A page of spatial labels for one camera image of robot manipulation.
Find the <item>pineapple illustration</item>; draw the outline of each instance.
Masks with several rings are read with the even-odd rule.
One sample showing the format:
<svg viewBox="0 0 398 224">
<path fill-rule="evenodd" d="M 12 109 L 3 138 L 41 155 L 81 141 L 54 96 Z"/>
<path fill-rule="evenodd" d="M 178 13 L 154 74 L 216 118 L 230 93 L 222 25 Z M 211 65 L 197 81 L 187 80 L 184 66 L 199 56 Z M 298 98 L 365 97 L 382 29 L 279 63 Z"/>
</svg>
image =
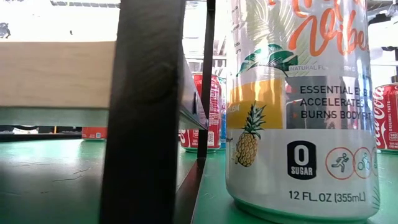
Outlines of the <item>pineapple illustration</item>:
<svg viewBox="0 0 398 224">
<path fill-rule="evenodd" d="M 243 127 L 244 131 L 240 135 L 238 143 L 236 144 L 236 151 L 234 152 L 232 160 L 235 164 L 242 164 L 244 167 L 249 167 L 253 164 L 256 158 L 258 142 L 256 136 L 261 139 L 258 131 L 263 130 L 260 128 L 261 124 L 265 121 L 262 119 L 265 115 L 262 115 L 262 111 L 266 106 L 262 108 L 256 107 L 256 102 L 251 105 L 248 117 L 246 118 L 246 125 Z"/>
</svg>

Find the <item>barcode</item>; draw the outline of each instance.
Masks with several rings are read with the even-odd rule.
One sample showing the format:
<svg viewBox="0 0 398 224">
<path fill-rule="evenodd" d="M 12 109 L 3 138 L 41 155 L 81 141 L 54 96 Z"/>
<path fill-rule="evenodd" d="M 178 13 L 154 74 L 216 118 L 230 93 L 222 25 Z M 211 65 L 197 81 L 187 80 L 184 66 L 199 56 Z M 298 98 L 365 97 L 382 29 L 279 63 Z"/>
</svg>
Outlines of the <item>barcode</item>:
<svg viewBox="0 0 398 224">
<path fill-rule="evenodd" d="M 207 134 L 207 145 L 214 146 L 214 132 L 209 131 Z"/>
</svg>

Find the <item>0 sugar logo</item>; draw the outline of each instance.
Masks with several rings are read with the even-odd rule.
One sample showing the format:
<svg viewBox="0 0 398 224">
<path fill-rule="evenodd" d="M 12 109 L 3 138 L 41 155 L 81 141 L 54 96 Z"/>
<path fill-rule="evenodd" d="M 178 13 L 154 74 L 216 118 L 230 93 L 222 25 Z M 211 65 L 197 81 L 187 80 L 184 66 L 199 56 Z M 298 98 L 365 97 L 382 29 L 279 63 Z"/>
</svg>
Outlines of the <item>0 sugar logo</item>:
<svg viewBox="0 0 398 224">
<path fill-rule="evenodd" d="M 287 145 L 287 173 L 298 180 L 317 176 L 317 147 L 308 141 L 294 141 Z"/>
</svg>

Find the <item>red label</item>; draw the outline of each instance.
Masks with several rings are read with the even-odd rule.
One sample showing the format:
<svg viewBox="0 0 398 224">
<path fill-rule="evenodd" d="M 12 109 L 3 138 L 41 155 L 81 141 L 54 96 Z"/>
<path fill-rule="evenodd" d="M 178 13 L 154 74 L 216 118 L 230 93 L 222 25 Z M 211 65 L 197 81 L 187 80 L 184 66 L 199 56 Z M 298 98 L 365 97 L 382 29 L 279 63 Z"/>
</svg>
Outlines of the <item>red label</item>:
<svg viewBox="0 0 398 224">
<path fill-rule="evenodd" d="M 373 93 L 374 132 L 378 149 L 398 150 L 398 85 L 377 87 Z"/>
<path fill-rule="evenodd" d="M 193 81 L 201 96 L 201 74 L 195 74 Z M 221 131 L 221 85 L 215 75 L 211 76 L 210 88 L 210 109 L 208 120 L 208 149 L 220 148 L 220 131 Z M 199 130 L 180 130 L 181 146 L 186 148 L 198 147 Z"/>
<path fill-rule="evenodd" d="M 81 137 L 83 139 L 106 139 L 107 132 L 107 128 L 83 127 Z"/>
</svg>

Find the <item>green table surface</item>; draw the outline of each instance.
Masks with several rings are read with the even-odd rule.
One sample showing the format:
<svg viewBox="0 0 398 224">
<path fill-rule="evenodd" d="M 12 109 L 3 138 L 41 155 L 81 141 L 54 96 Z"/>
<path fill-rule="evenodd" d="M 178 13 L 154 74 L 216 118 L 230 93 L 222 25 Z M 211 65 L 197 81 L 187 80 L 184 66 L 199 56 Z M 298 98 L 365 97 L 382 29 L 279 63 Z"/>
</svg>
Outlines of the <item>green table surface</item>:
<svg viewBox="0 0 398 224">
<path fill-rule="evenodd" d="M 98 223 L 104 141 L 0 143 L 0 224 Z M 177 188 L 196 154 L 178 154 Z"/>
<path fill-rule="evenodd" d="M 380 211 L 368 220 L 373 224 L 398 223 L 398 155 L 378 154 L 381 193 Z M 225 185 L 225 152 L 208 154 L 199 189 L 194 224 L 265 224 L 233 203 Z"/>
</svg>

